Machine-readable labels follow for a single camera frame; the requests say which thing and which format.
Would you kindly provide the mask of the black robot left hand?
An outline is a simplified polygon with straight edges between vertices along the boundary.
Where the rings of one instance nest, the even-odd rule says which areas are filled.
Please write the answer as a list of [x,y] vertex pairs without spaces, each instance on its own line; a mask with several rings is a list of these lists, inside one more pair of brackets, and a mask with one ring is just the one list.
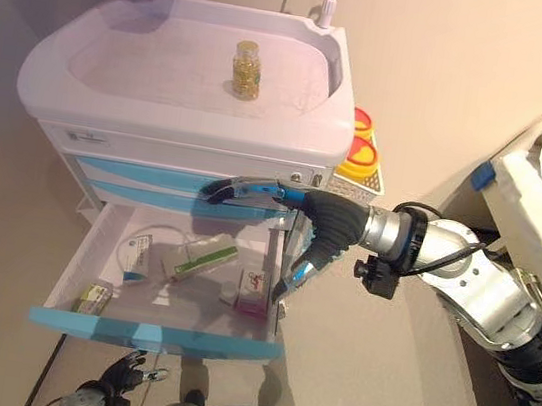
[[115,395],[122,395],[144,383],[162,382],[169,376],[169,369],[144,368],[147,352],[133,350],[111,364],[100,376],[100,382],[110,386]]

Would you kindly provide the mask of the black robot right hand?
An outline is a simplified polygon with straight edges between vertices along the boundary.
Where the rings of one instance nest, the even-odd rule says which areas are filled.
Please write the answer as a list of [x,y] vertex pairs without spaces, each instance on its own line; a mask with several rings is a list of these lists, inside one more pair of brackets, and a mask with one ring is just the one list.
[[340,195],[276,179],[237,176],[216,180],[201,188],[201,195],[211,205],[234,199],[267,198],[296,209],[309,219],[313,238],[274,286],[271,302],[275,304],[293,294],[342,252],[358,244],[370,214],[368,206]]

